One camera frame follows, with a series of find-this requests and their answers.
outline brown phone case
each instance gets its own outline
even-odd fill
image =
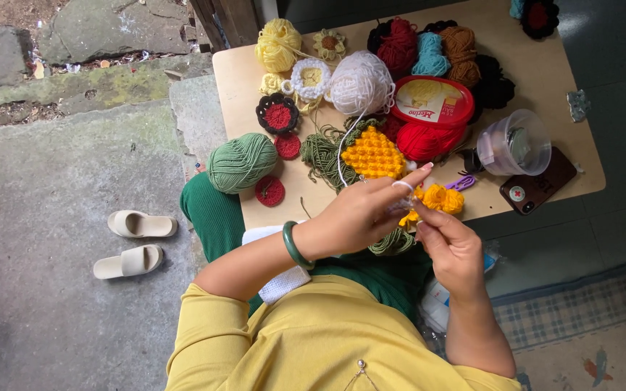
[[[557,147],[547,169],[540,175],[514,175],[501,185],[500,193],[511,207],[526,216],[552,197],[577,174],[576,167]]]

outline wooden post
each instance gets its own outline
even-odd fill
[[[212,42],[215,51],[226,49],[218,24],[217,16],[230,47],[257,43],[259,24],[253,0],[190,0],[197,18]]]

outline tile floor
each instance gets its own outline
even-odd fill
[[[377,0],[320,0],[280,1],[279,6],[283,17],[308,33],[454,2],[404,0],[388,6]],[[492,296],[573,280],[626,262],[626,1],[557,4],[569,64],[593,105],[588,121],[607,187],[548,203],[528,217],[510,212],[468,222],[484,239],[498,240],[507,258],[488,276]]]

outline merino logo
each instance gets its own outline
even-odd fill
[[[408,114],[410,115],[418,115],[420,117],[427,117],[427,118],[431,118],[432,114],[436,114],[435,111],[430,111],[430,110],[410,110],[408,111]]]

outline yellow sleeve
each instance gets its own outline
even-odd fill
[[[215,390],[231,374],[252,340],[248,303],[217,297],[190,284],[181,297],[175,351],[166,391]]]
[[[516,379],[500,377],[481,369],[454,365],[456,372],[461,375],[467,384],[475,391],[520,391],[521,383]]]

